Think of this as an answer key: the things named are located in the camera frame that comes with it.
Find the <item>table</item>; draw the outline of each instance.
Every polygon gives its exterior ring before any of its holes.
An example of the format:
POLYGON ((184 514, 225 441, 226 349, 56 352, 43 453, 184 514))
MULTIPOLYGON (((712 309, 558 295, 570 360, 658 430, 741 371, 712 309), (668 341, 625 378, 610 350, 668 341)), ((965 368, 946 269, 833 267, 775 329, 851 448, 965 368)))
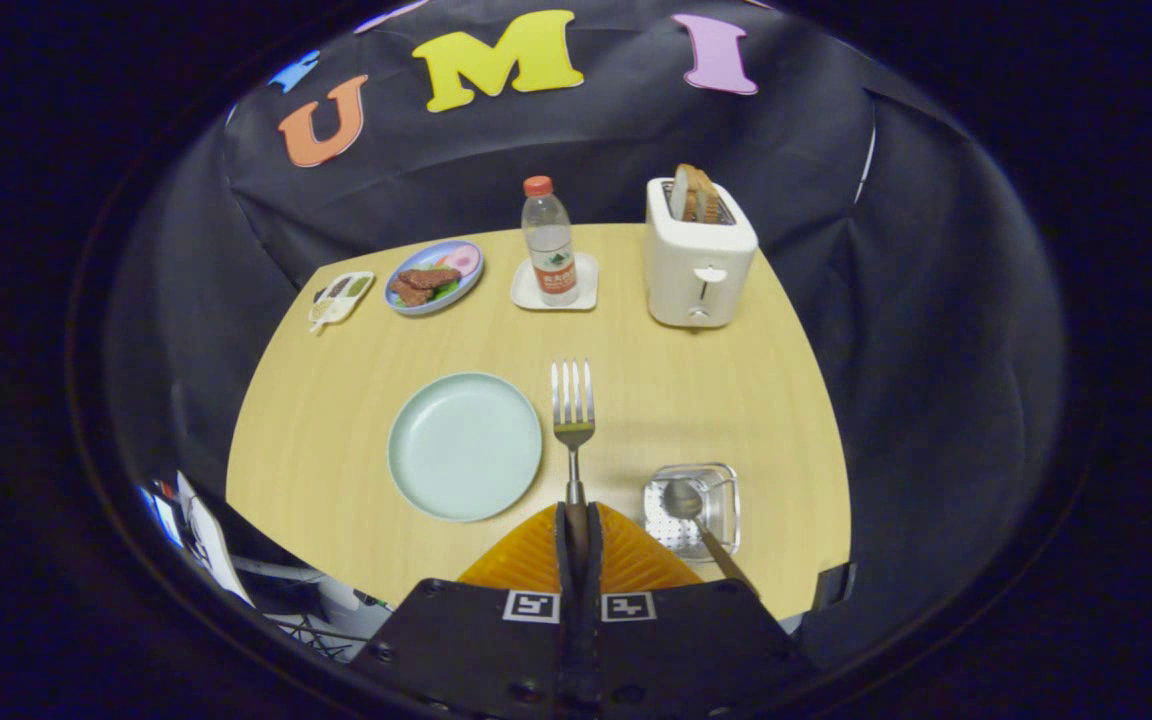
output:
MULTIPOLYGON (((726 327, 655 323, 644 233, 641 223, 573 227, 576 250, 600 265, 598 306, 585 313, 513 305, 509 285, 526 258, 517 229, 465 236, 483 249, 483 276, 441 313, 394 313, 382 296, 385 279, 424 243, 317 270, 248 388, 228 502, 316 569, 402 601, 419 579, 456 578, 522 520, 563 500, 567 456, 550 426, 550 363, 589 357, 598 406, 598 429, 579 457, 589 500, 634 518, 655 469, 727 462, 740 473, 736 561, 774 616, 809 611, 817 574, 849 560, 851 541, 842 446, 812 347, 761 252, 726 327), (349 270, 371 270, 376 287, 346 323, 312 336, 312 296, 349 270), (508 510, 448 523, 399 494, 385 448, 414 392, 467 370, 498 374, 530 397, 544 448, 535 483, 508 510)), ((713 564, 698 571, 721 578, 713 564)))

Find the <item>metal fork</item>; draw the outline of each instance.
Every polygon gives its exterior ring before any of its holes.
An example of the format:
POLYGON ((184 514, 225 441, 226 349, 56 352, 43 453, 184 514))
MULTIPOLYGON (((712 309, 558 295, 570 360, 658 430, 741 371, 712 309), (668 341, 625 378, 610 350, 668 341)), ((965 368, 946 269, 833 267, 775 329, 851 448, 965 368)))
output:
POLYGON ((581 404, 579 370, 576 361, 562 359, 550 365, 550 384, 554 391, 554 437, 567 446, 567 516, 568 556, 576 582, 584 584, 589 562, 589 511, 585 510, 585 486, 579 482, 579 447, 594 437, 594 384, 585 358, 585 404, 581 404), (558 366, 563 369, 562 402, 558 397, 558 366))
POLYGON ((585 404, 581 404, 579 369, 576 361, 563 359, 550 365, 550 384, 554 389, 554 437, 567 446, 567 502, 585 505, 585 486, 579 482, 579 447, 594 437, 594 384, 585 358, 585 404), (558 366, 563 370, 562 404, 558 403, 558 366))

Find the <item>bottle label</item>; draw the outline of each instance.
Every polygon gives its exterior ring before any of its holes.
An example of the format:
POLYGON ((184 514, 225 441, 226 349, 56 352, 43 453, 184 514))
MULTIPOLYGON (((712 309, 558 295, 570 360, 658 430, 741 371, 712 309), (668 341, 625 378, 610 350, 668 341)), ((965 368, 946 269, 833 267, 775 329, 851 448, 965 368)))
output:
POLYGON ((532 250, 531 270, 536 272, 540 291, 561 295, 576 287, 576 253, 573 252, 571 243, 548 252, 532 250))

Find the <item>light blue plate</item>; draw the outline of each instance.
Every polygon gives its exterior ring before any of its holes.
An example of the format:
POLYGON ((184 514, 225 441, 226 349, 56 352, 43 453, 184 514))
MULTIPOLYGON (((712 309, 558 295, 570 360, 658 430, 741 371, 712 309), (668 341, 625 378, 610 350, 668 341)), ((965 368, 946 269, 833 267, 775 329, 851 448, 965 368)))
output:
POLYGON ((402 314, 438 313, 438 311, 442 310, 444 306, 453 304, 453 302, 456 302, 457 300, 461 300, 461 297, 465 296, 465 293, 472 290, 475 285, 479 282, 479 276, 483 274, 483 265, 485 263, 486 259, 483 256, 483 249, 467 240, 449 240, 447 242, 439 242, 438 245, 426 247, 426 249, 417 251, 416 255, 412 255, 411 258, 403 260, 403 264, 399 265, 397 270, 394 270, 394 272, 389 274, 388 281, 385 281, 385 302, 388 302, 389 306, 393 306, 394 310, 397 310, 397 312, 402 314), (461 285, 456 287, 456 290, 453 290, 445 297, 439 297, 439 300, 431 300, 424 305, 404 306, 397 303, 397 293, 389 290, 389 286, 394 285, 394 281, 397 279, 397 273, 402 273, 404 270, 415 268, 417 265, 433 266, 434 263, 438 263, 442 258, 447 258, 448 255, 452 255, 453 250, 464 245, 475 247, 475 249, 479 251, 479 264, 475 265, 473 272, 470 273, 470 276, 461 278, 461 285))
POLYGON ((453 523, 511 506, 540 468, 540 420, 495 376, 435 379, 407 400, 389 429, 389 475, 422 511, 453 523))

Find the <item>water bottle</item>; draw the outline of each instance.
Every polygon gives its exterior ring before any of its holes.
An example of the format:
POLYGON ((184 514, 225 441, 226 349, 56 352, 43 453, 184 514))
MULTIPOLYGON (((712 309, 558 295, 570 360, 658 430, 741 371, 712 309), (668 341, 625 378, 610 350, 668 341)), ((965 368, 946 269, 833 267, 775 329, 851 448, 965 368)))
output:
POLYGON ((570 305, 579 290, 576 287, 576 252, 573 251, 571 220, 554 196, 554 182, 545 176, 522 183, 526 202, 522 204, 522 237, 531 253, 531 270, 540 286, 545 305, 570 305))

